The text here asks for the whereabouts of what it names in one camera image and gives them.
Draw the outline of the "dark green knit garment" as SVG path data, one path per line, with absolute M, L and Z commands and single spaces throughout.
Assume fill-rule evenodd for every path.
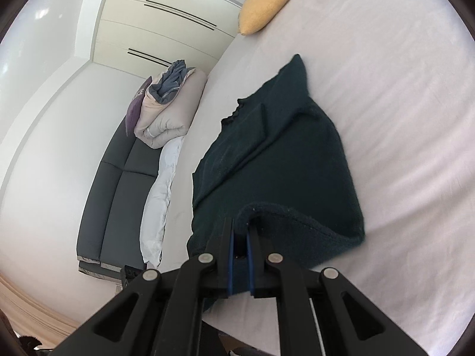
M 299 55 L 238 101 L 192 176 L 189 255 L 232 220 L 314 268 L 359 246 L 364 218 L 336 127 L 308 92 Z

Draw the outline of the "white pillow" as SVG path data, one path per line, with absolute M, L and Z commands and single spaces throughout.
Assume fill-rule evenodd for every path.
M 162 148 L 158 176 L 144 205 L 139 232 L 140 251 L 147 268 L 158 268 L 163 251 L 167 211 L 184 137 L 171 139 Z

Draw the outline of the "dark grey upholstered headboard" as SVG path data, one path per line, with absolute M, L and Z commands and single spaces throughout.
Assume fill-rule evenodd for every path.
M 153 150 L 121 122 L 107 146 L 80 221 L 79 272 L 119 282 L 125 266 L 144 269 L 139 233 L 143 209 L 158 177 L 161 150 Z

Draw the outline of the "folded beige duvet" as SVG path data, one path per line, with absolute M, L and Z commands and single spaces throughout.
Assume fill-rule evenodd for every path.
M 159 104 L 149 93 L 149 87 L 134 135 L 155 150 L 164 147 L 171 139 L 185 135 L 195 117 L 206 81 L 207 75 L 199 68 L 193 68 L 167 104 Z

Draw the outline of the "purple pillow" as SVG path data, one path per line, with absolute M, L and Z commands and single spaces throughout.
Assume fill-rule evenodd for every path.
M 139 87 L 128 106 L 125 119 L 125 130 L 127 136 L 130 136 L 134 132 L 134 128 L 137 125 L 138 118 L 140 117 L 143 99 L 147 88 L 151 85 L 152 81 L 152 77 L 149 76 Z

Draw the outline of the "blue grey folded cloth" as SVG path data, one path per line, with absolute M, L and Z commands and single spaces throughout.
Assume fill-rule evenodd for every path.
M 195 68 L 189 68 L 184 60 L 176 60 L 155 83 L 148 87 L 147 94 L 158 104 L 171 103 L 194 70 Z

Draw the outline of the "white bed sheet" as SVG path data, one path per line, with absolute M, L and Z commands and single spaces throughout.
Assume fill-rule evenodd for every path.
M 290 0 L 209 74 L 180 152 L 160 270 L 186 261 L 192 173 L 238 99 L 293 55 L 341 136 L 365 241 L 330 261 L 429 355 L 474 315 L 474 39 L 448 0 Z

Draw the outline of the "cream wardrobe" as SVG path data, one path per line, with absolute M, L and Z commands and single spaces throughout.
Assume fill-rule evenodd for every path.
M 235 0 L 105 0 L 94 63 L 147 78 L 176 60 L 211 72 L 237 35 Z

